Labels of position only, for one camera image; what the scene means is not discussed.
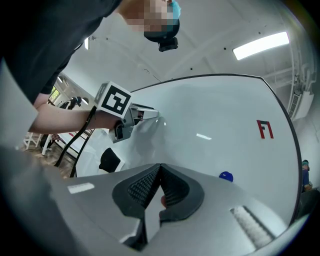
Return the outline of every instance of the floor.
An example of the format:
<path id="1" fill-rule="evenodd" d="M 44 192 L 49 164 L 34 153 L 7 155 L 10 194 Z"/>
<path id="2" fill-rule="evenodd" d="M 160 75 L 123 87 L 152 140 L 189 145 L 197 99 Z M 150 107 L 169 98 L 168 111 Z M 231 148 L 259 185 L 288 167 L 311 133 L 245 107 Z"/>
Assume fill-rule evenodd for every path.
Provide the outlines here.
<path id="1" fill-rule="evenodd" d="M 38 135 L 34 134 L 33 139 L 37 141 Z M 62 152 L 62 149 L 57 146 L 56 144 L 53 144 L 51 146 L 52 150 L 49 151 L 47 150 L 45 152 L 45 155 L 42 155 L 42 148 L 40 145 L 38 147 L 35 147 L 35 144 L 32 142 L 30 143 L 29 149 L 26 150 L 26 147 L 23 145 L 20 149 L 22 151 L 26 151 L 34 155 L 36 158 L 38 158 L 43 165 L 49 165 L 49 166 L 54 166 L 57 160 L 59 159 L 59 156 Z M 70 173 L 72 170 L 72 167 L 74 166 L 75 160 L 68 156 L 67 154 L 64 155 L 62 162 L 59 166 L 59 171 L 61 176 L 66 179 L 70 177 Z"/>

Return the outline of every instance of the blue round object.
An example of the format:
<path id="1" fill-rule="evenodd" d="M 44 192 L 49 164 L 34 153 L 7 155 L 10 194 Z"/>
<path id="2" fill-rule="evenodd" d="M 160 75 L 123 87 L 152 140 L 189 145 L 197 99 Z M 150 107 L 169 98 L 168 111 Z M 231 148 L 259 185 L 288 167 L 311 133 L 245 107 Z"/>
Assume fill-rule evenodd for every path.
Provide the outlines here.
<path id="1" fill-rule="evenodd" d="M 230 182 L 234 181 L 233 175 L 228 171 L 221 172 L 221 174 L 219 175 L 219 178 L 225 179 L 225 180 L 230 181 Z"/>

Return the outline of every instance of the white ceiling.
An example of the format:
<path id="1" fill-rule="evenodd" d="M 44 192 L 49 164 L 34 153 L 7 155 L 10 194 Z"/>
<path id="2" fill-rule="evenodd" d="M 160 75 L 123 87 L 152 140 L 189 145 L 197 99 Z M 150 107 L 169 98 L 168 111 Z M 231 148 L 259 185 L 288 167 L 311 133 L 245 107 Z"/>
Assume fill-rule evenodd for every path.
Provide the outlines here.
<path id="1" fill-rule="evenodd" d="M 156 43 L 112 14 L 93 33 L 90 49 L 77 50 L 64 73 L 93 96 L 106 81 L 133 91 L 159 81 L 216 73 L 262 76 L 274 89 L 291 84 L 292 44 L 242 60 L 232 52 L 268 35 L 294 33 L 273 1 L 179 0 L 179 5 L 178 49 L 158 51 Z"/>

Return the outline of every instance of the black cable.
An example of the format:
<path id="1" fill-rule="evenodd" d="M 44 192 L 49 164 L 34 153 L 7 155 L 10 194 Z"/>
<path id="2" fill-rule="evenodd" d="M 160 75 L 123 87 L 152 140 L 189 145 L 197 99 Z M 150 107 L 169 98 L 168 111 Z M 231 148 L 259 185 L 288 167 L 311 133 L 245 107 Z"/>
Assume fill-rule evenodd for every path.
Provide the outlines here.
<path id="1" fill-rule="evenodd" d="M 62 161 L 65 153 L 67 152 L 68 148 L 69 148 L 69 147 L 71 146 L 71 144 L 74 143 L 75 140 L 78 139 L 78 138 L 81 136 L 81 134 L 87 129 L 88 124 L 89 124 L 90 121 L 91 121 L 91 118 L 92 118 L 92 117 L 94 116 L 94 114 L 96 113 L 96 110 L 97 110 L 97 107 L 94 106 L 94 107 L 91 109 L 91 111 L 90 111 L 90 113 L 89 113 L 89 116 L 88 116 L 88 118 L 86 119 L 85 124 L 83 125 L 83 127 L 82 127 L 82 128 L 79 130 L 79 132 L 69 141 L 69 143 L 68 143 L 67 145 L 65 145 L 65 147 L 63 148 L 63 150 L 62 150 L 62 152 L 61 152 L 61 155 L 60 155 L 58 161 L 56 161 L 56 163 L 55 163 L 55 165 L 54 165 L 55 167 L 58 167 L 58 166 L 61 164 L 61 161 Z"/>

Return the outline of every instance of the person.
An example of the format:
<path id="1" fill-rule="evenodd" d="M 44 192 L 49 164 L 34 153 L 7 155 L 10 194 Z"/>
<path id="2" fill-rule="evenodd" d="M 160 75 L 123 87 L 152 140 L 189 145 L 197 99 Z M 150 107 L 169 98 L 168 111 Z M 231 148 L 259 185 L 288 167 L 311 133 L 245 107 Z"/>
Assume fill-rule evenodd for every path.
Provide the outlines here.
<path id="1" fill-rule="evenodd" d="M 302 192 L 312 190 L 312 183 L 309 181 L 309 161 L 302 161 Z"/>
<path id="2" fill-rule="evenodd" d="M 47 104 L 60 72 L 71 56 L 100 25 L 104 17 L 119 14 L 134 30 L 162 32 L 172 19 L 172 3 L 166 0 L 43 0 L 22 2 L 14 8 L 10 40 L 4 46 L 4 60 L 22 92 L 37 109 L 30 132 L 57 134 L 79 131 L 89 115 L 87 110 L 57 108 Z M 113 129 L 118 117 L 98 110 L 88 129 Z"/>
<path id="3" fill-rule="evenodd" d="M 77 96 L 77 97 L 72 97 L 70 100 L 66 101 L 66 102 L 63 102 L 61 104 L 59 104 L 57 107 L 60 108 L 60 109 L 68 109 L 68 110 L 72 110 L 75 106 L 81 106 L 81 102 L 82 102 L 82 99 L 84 99 L 84 101 L 88 104 L 89 103 L 89 100 L 87 97 L 84 97 L 84 98 L 81 98 L 80 96 Z M 41 141 L 40 141 L 40 147 L 43 149 L 45 144 L 46 144 L 46 140 L 48 138 L 48 134 L 44 134 L 41 138 Z M 60 138 L 60 136 L 58 134 L 53 134 L 52 137 L 51 137 L 51 140 L 49 141 L 46 149 L 51 151 L 52 148 L 52 144 L 55 142 L 55 141 L 61 141 L 62 139 Z"/>

